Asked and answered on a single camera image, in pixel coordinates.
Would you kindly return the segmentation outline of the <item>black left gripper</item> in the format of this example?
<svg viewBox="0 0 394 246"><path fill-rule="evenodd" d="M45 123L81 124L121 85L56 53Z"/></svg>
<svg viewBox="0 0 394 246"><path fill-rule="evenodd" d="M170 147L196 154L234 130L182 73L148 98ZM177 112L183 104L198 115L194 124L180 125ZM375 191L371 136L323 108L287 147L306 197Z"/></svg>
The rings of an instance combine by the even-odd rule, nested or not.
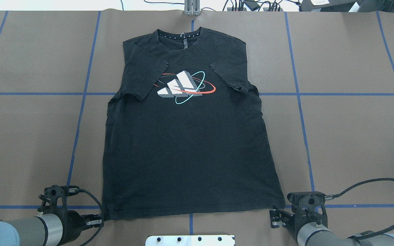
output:
<svg viewBox="0 0 394 246"><path fill-rule="evenodd" d="M88 227L103 227L103 215L102 214L87 214L80 215L74 210L67 212L67 219L62 224L64 226L62 239L60 244L70 243L75 241L84 230L89 229Z"/></svg>

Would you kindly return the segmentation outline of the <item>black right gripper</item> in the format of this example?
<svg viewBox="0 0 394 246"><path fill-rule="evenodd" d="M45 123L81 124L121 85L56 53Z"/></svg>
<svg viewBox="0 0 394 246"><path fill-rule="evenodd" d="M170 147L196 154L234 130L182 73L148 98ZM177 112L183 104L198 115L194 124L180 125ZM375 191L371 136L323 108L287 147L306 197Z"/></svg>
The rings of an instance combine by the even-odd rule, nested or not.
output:
<svg viewBox="0 0 394 246"><path fill-rule="evenodd" d="M318 213L315 210L299 210L297 213L289 216L286 223L283 221L288 218L288 215L282 209L272 208L269 210L269 215L272 229L286 227L291 236L297 236L300 229L311 222L328 227L328 217L325 210L322 210L322 213Z"/></svg>

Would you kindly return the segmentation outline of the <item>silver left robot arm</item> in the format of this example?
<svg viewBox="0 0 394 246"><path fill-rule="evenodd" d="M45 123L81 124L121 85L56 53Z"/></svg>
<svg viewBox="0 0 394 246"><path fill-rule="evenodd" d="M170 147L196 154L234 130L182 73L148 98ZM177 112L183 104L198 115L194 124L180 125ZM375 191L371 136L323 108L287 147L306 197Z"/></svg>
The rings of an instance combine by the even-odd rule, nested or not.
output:
<svg viewBox="0 0 394 246"><path fill-rule="evenodd" d="M42 214L15 220L0 220L0 246L63 246L75 241L83 231L97 228L83 246L104 226L101 214L80 215L74 210Z"/></svg>

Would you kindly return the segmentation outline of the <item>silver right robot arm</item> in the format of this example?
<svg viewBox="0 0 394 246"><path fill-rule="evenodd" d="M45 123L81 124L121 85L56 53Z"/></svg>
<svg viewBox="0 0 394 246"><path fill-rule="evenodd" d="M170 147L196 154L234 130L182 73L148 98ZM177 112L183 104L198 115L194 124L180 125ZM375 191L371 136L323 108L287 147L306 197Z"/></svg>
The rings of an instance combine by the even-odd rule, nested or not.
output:
<svg viewBox="0 0 394 246"><path fill-rule="evenodd" d="M374 235L365 231L346 238L336 235L327 227L327 213L322 208L292 213L274 208L269 214L271 227L288 230L298 246L394 246L394 233Z"/></svg>

